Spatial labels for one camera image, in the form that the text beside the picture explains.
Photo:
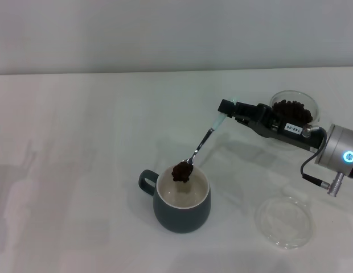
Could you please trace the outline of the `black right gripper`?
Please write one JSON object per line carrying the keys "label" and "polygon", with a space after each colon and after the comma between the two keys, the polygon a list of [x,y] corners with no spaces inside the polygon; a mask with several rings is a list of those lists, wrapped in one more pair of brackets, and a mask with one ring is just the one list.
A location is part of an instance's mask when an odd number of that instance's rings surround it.
{"label": "black right gripper", "polygon": [[325,134],[321,129],[303,136],[303,125],[292,119],[276,114],[266,105],[250,105],[242,102],[222,100],[218,111],[238,123],[248,126],[264,138],[273,138],[303,150],[317,151],[325,145]]}

